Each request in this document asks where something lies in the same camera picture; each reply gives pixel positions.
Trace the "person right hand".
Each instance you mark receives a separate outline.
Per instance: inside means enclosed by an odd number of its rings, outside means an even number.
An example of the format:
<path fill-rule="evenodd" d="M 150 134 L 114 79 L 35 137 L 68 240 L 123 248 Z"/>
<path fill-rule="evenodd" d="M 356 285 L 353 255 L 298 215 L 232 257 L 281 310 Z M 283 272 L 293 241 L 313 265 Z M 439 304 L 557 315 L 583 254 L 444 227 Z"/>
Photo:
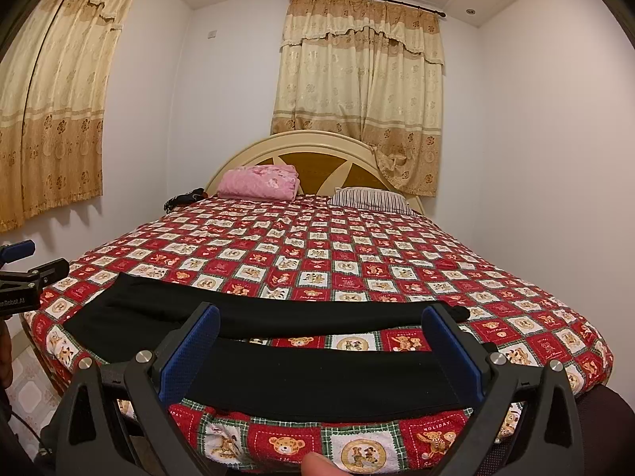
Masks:
<path fill-rule="evenodd" d="M 301 476 L 349 476 L 349 473 L 316 452 L 309 452 L 301 461 Z"/>

